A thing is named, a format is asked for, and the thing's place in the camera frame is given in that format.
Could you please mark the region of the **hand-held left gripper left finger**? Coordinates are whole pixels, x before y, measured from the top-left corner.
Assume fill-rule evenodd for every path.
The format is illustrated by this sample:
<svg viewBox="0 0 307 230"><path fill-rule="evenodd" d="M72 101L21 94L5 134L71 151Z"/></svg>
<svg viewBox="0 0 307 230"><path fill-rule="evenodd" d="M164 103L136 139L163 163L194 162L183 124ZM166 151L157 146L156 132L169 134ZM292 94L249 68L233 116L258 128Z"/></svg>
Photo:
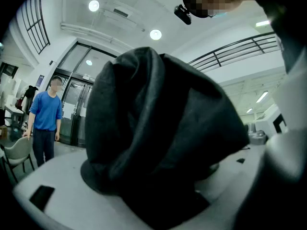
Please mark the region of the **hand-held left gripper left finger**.
<svg viewBox="0 0 307 230"><path fill-rule="evenodd" d="M13 195L44 230L147 230L120 197L101 195L83 181L85 160L85 151L55 157L19 182ZM30 201L41 185L54 188L43 211Z"/></svg>

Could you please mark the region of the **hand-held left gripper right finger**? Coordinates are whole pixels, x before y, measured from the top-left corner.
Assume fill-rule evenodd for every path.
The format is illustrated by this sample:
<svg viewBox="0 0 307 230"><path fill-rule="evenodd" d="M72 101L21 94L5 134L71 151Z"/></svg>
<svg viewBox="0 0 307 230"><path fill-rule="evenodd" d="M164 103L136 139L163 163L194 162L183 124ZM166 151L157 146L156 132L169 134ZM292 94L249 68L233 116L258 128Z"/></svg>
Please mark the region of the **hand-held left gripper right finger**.
<svg viewBox="0 0 307 230"><path fill-rule="evenodd" d="M273 136L221 162L197 184L210 205L184 230L304 230L307 227L307 131Z"/></svg>

